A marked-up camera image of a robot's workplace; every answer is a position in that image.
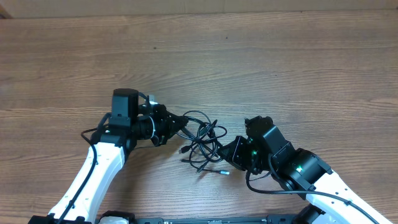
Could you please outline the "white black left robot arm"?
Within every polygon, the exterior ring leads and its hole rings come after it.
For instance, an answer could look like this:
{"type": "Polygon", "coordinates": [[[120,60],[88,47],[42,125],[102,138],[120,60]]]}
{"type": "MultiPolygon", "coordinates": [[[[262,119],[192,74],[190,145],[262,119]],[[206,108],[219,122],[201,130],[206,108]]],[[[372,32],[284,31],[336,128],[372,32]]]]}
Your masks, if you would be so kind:
{"type": "Polygon", "coordinates": [[[188,123],[184,116],[167,111],[152,96],[128,88],[113,91],[111,112],[106,113],[91,137],[85,162],[71,186],[46,216],[34,215],[30,223],[95,223],[110,183],[123,168],[138,140],[155,147],[167,143],[188,123]]]}

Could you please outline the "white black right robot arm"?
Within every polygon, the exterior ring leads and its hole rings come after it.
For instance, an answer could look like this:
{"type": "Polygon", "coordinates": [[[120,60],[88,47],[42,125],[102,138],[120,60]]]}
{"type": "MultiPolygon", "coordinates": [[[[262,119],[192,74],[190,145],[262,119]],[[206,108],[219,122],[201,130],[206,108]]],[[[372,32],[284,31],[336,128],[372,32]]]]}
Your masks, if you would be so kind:
{"type": "Polygon", "coordinates": [[[319,156],[298,148],[282,135],[270,117],[245,120],[246,137],[237,136],[218,154],[251,175],[269,171],[280,190],[269,195],[296,194],[309,204],[291,223],[389,223],[319,156]]]}

